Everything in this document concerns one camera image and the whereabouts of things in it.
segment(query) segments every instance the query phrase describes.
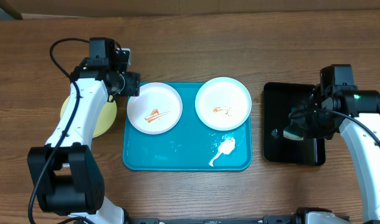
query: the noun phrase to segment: food residue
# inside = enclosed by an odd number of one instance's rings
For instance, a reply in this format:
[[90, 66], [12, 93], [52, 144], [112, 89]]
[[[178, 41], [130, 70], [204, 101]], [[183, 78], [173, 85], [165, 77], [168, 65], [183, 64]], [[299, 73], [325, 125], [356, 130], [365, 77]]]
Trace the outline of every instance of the food residue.
[[215, 107], [213, 110], [214, 110], [214, 112], [215, 113], [217, 113], [217, 112], [219, 112], [219, 111], [223, 111], [223, 112], [225, 112], [226, 111], [226, 115], [228, 115], [228, 116], [232, 116], [231, 114], [230, 114], [230, 110], [231, 110], [232, 108], [231, 107], [226, 107], [226, 106], [218, 106], [218, 107]]
[[164, 115], [167, 115], [168, 113], [169, 113], [169, 111], [164, 112], [164, 113], [159, 113], [157, 109], [154, 109], [149, 116], [145, 117], [145, 120], [147, 122], [151, 123], [155, 119], [158, 119], [158, 118], [160, 118], [160, 117], [162, 117]]
[[209, 165], [214, 167], [214, 161], [222, 154], [229, 155], [235, 148], [235, 139], [233, 137], [227, 137], [219, 147], [217, 148], [217, 154], [211, 159]]

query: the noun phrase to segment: plate rim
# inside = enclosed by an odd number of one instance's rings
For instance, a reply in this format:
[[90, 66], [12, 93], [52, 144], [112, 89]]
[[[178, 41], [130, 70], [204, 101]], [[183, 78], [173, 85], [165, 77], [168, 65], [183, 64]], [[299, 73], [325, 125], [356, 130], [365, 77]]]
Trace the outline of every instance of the plate rim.
[[[232, 84], [235, 84], [236, 86], [238, 86], [240, 89], [242, 90], [245, 90], [244, 93], [248, 93], [248, 94], [245, 94], [245, 96], [247, 97], [247, 101], [249, 102], [249, 108], [248, 108], [248, 112], [246, 113], [247, 116], [244, 116], [244, 118], [241, 120], [241, 122], [239, 122], [238, 124], [236, 124], [235, 126], [232, 126], [232, 127], [228, 127], [228, 128], [219, 128], [219, 127], [216, 127], [216, 126], [213, 126], [211, 125], [210, 123], [208, 123], [202, 116], [201, 116], [201, 112], [199, 111], [199, 101], [200, 101], [200, 98], [201, 98], [201, 94], [205, 91], [206, 88], [210, 87], [211, 85], [213, 84], [216, 84], [216, 83], [219, 83], [221, 81], [229, 81], [229, 83], [232, 83]], [[251, 114], [251, 109], [252, 109], [252, 98], [251, 98], [251, 94], [250, 92], [248, 91], [247, 87], [244, 86], [243, 83], [241, 83], [240, 81], [234, 79], [234, 78], [230, 78], [230, 77], [217, 77], [217, 78], [213, 78], [211, 80], [209, 80], [208, 82], [205, 82], [202, 87], [200, 87], [200, 89], [198, 90], [197, 92], [197, 95], [196, 95], [196, 100], [194, 102], [194, 107], [196, 108], [196, 113], [197, 113], [197, 116], [198, 118], [208, 127], [212, 128], [212, 129], [215, 129], [217, 131], [230, 131], [230, 130], [233, 130], [235, 128], [238, 128], [239, 126], [241, 126], [242, 124], [244, 124], [244, 122], [247, 120], [247, 118], [250, 116]]]
[[141, 128], [138, 127], [137, 125], [135, 125], [135, 124], [131, 121], [130, 116], [129, 116], [129, 114], [128, 114], [128, 112], [129, 112], [129, 110], [128, 110], [129, 102], [130, 102], [131, 100], [132, 100], [132, 101], [136, 100], [135, 98], [140, 97], [140, 95], [139, 95], [139, 96], [131, 96], [131, 97], [129, 97], [128, 102], [127, 102], [127, 104], [126, 104], [126, 115], [128, 116], [129, 122], [132, 124], [132, 126], [133, 126], [136, 130], [138, 130], [138, 131], [140, 131], [140, 132], [142, 132], [142, 133], [145, 133], [145, 134], [162, 134], [162, 133], [165, 133], [165, 132], [169, 131], [170, 129], [172, 129], [173, 127], [175, 127], [175, 125], [179, 122], [179, 120], [180, 120], [180, 118], [181, 118], [181, 116], [182, 116], [182, 112], [183, 112], [183, 102], [182, 102], [182, 98], [181, 98], [180, 94], [178, 93], [178, 91], [176, 91], [173, 87], [171, 87], [171, 86], [168, 85], [168, 84], [161, 83], [161, 82], [149, 82], [149, 83], [147, 83], [147, 84], [144, 84], [144, 85], [141, 85], [141, 86], [140, 86], [140, 92], [141, 92], [141, 88], [142, 88], [142, 87], [144, 88], [144, 86], [147, 86], [147, 87], [149, 88], [150, 86], [154, 86], [154, 85], [157, 85], [157, 86], [158, 86], [158, 85], [159, 85], [159, 86], [164, 86], [165, 88], [171, 90], [171, 91], [174, 93], [174, 95], [176, 95], [176, 96], [178, 97], [178, 99], [179, 99], [180, 111], [179, 111], [179, 116], [178, 116], [178, 118], [176, 119], [176, 121], [173, 123], [172, 126], [170, 126], [170, 127], [167, 128], [167, 129], [164, 129], [164, 130], [162, 130], [162, 131], [158, 131], [158, 132], [150, 133], [150, 132], [147, 132], [147, 131], [144, 130], [144, 129], [141, 129]]

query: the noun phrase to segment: wood grain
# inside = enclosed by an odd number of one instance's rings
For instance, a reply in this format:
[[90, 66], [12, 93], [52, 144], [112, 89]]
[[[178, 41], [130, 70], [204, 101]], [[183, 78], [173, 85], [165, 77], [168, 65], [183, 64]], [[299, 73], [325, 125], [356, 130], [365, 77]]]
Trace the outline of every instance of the wood grain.
[[[297, 207], [332, 209], [361, 222], [353, 163], [343, 140], [326, 142], [321, 167], [266, 162], [261, 92], [267, 82], [318, 83], [321, 68], [350, 63], [360, 89], [380, 92], [380, 11], [216, 16], [112, 17], [0, 22], [0, 223], [26, 223], [32, 182], [26, 157], [59, 121], [68, 80], [49, 58], [66, 37], [106, 36], [133, 52], [143, 82], [241, 81], [252, 105], [253, 161], [243, 172], [133, 172], [121, 159], [126, 98], [113, 126], [93, 141], [107, 196], [132, 217], [240, 218], [283, 215]], [[59, 45], [71, 71], [84, 43]], [[35, 207], [39, 223], [61, 220]]]

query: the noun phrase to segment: plate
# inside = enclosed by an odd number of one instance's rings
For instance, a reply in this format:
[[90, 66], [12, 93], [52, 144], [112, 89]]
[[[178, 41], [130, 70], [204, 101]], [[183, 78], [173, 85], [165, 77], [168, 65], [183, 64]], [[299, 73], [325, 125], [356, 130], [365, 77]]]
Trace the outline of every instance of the plate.
[[214, 78], [200, 88], [196, 112], [208, 127], [228, 131], [239, 127], [249, 117], [252, 100], [247, 88], [233, 78]]
[[140, 87], [140, 95], [128, 100], [128, 118], [139, 131], [161, 134], [175, 126], [182, 115], [182, 99], [177, 91], [164, 83], [148, 83]]
[[[67, 106], [69, 98], [70, 97], [67, 97], [67, 99], [65, 99], [63, 106], [61, 107], [60, 118], [63, 116], [64, 110], [65, 110], [65, 107]], [[105, 103], [100, 114], [98, 115], [96, 128], [95, 128], [95, 131], [93, 132], [93, 138], [104, 134], [104, 132], [106, 132], [113, 125], [115, 117], [116, 117], [115, 101], [112, 103]]]

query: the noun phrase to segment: white spill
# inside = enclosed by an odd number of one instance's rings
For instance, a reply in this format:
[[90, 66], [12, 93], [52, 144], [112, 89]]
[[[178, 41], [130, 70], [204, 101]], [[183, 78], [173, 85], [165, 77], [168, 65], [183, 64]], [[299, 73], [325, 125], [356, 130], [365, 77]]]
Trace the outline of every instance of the white spill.
[[235, 139], [228, 137], [217, 148], [217, 154], [209, 161], [209, 165], [214, 167], [214, 161], [221, 156], [221, 154], [229, 155], [235, 148]]

